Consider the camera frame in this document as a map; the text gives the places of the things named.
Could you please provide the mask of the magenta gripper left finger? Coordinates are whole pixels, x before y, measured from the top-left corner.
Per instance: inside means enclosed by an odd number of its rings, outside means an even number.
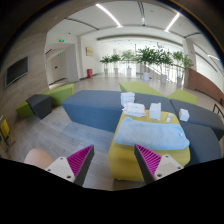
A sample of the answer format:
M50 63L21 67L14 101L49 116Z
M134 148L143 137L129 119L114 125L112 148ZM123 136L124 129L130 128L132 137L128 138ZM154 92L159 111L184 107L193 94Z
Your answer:
M94 146L90 145L69 157L59 157L46 171L82 186L94 156Z

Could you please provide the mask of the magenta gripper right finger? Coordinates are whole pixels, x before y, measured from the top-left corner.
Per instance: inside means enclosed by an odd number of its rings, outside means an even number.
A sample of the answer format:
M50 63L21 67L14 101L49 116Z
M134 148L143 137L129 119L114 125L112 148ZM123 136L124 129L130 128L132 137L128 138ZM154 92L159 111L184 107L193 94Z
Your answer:
M152 183L182 169L182 166L170 155L161 156L138 144L134 146L134 155L146 184Z

